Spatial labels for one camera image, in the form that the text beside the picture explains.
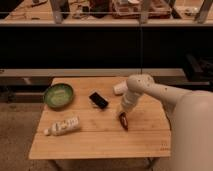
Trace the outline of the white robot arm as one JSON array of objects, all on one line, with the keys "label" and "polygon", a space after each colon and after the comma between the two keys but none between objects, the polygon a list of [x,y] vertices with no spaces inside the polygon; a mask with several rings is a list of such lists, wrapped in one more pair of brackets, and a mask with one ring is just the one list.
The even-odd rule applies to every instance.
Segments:
[{"label": "white robot arm", "polygon": [[213,92],[158,84],[148,74],[131,75],[118,115],[147,94],[166,107],[171,124],[171,171],[213,171]]}]

